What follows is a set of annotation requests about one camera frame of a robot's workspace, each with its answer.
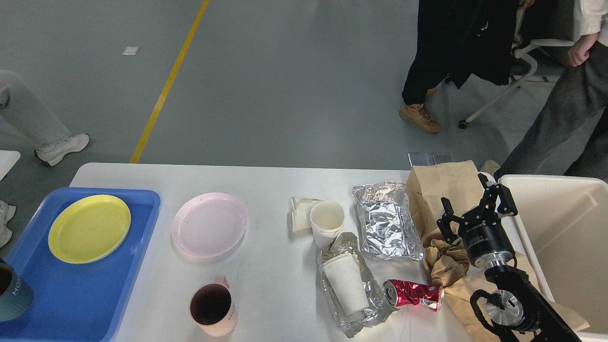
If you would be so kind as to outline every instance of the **sneaker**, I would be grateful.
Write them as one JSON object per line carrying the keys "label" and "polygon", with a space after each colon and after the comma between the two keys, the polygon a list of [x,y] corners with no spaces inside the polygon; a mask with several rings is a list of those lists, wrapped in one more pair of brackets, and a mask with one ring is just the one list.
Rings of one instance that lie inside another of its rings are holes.
{"label": "sneaker", "polygon": [[491,159],[488,159],[485,162],[483,162],[482,168],[479,171],[489,173],[490,175],[493,176],[494,172],[496,172],[499,168],[500,168],[500,165],[497,162],[495,162]]}
{"label": "sneaker", "polygon": [[403,105],[399,115],[404,119],[411,120],[425,132],[437,133],[441,130],[441,125],[433,119],[424,103],[421,105]]}
{"label": "sneaker", "polygon": [[55,142],[47,147],[36,150],[36,156],[49,166],[57,165],[65,155],[80,152],[89,144],[88,134],[71,136],[64,141]]}
{"label": "sneaker", "polygon": [[13,236],[13,232],[6,227],[6,223],[15,216],[15,206],[10,206],[4,201],[0,201],[0,247],[6,245]]}

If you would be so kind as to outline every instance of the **dark liquid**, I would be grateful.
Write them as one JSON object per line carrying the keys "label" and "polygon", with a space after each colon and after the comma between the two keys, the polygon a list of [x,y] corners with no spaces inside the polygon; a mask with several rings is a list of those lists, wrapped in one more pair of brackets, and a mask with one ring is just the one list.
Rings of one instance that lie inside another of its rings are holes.
{"label": "dark liquid", "polygon": [[190,303],[192,318],[210,326],[221,321],[230,310],[232,298],[226,287],[210,284],[198,290]]}
{"label": "dark liquid", "polygon": [[13,272],[5,263],[0,263],[0,296],[9,287],[13,280]]}

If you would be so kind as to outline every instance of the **yellow floor line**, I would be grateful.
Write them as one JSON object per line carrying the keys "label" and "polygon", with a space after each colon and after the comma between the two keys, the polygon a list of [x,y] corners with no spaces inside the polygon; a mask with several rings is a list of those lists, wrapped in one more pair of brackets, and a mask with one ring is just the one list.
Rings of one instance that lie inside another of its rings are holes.
{"label": "yellow floor line", "polygon": [[201,4],[201,8],[198,10],[198,13],[196,14],[196,18],[194,19],[194,22],[192,23],[192,26],[190,27],[190,31],[188,32],[188,35],[186,36],[184,44],[182,45],[182,49],[179,51],[179,55],[178,55],[177,59],[175,59],[175,63],[173,63],[173,68],[171,69],[171,72],[169,73],[169,77],[167,78],[167,81],[165,82],[165,86],[162,88],[161,94],[159,95],[158,100],[156,101],[156,105],[154,106],[154,109],[152,110],[152,114],[150,114],[148,123],[146,124],[146,127],[144,127],[143,133],[142,133],[141,137],[139,138],[139,142],[137,142],[137,146],[135,146],[135,150],[133,151],[133,154],[131,155],[131,159],[129,160],[130,163],[137,163],[139,161],[139,157],[142,156],[143,148],[146,146],[146,143],[148,142],[148,138],[150,137],[150,133],[152,132],[152,129],[154,128],[154,125],[156,123],[156,119],[158,119],[158,115],[161,113],[162,106],[165,104],[165,99],[167,99],[169,90],[171,90],[173,81],[175,80],[175,77],[178,74],[179,67],[181,67],[182,62],[184,61],[184,57],[186,56],[186,52],[188,52],[188,47],[190,47],[190,42],[192,41],[192,37],[194,37],[196,28],[198,27],[198,24],[201,22],[202,14],[205,13],[205,9],[207,8],[208,3],[209,3],[209,0],[204,0]]}

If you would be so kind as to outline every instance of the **chair leg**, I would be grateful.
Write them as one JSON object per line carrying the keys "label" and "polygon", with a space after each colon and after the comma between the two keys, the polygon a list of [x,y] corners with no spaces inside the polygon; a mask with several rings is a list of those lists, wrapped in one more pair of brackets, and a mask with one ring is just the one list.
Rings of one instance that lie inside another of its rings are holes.
{"label": "chair leg", "polygon": [[488,108],[493,106],[499,100],[506,97],[509,93],[511,93],[515,89],[519,88],[521,85],[523,85],[523,83],[525,83],[530,77],[532,77],[534,75],[534,73],[536,72],[536,69],[538,68],[538,63],[536,63],[536,60],[533,59],[528,54],[524,54],[522,56],[522,59],[524,61],[526,61],[528,64],[530,64],[530,70],[525,75],[521,76],[515,82],[511,82],[509,84],[509,86],[507,87],[507,89],[505,89],[503,92],[501,92],[497,97],[493,98],[492,101],[486,103],[485,106],[481,107],[479,110],[477,110],[476,112],[471,114],[465,120],[461,120],[460,123],[458,124],[459,128],[465,129],[468,124],[470,124],[473,120],[475,120],[477,117],[479,117],[479,115],[483,114],[484,111],[486,111]]}

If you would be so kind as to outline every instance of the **hand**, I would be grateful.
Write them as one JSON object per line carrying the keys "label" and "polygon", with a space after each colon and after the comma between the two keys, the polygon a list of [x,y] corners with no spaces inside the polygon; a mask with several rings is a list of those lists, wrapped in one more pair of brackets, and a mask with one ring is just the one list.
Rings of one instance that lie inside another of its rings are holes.
{"label": "hand", "polygon": [[518,10],[527,9],[528,7],[534,5],[535,0],[520,0]]}
{"label": "hand", "polygon": [[574,45],[568,50],[568,61],[572,66],[579,66],[583,64],[589,58],[589,49],[598,40],[598,33],[591,33],[589,35],[581,36],[581,38],[574,43]]}

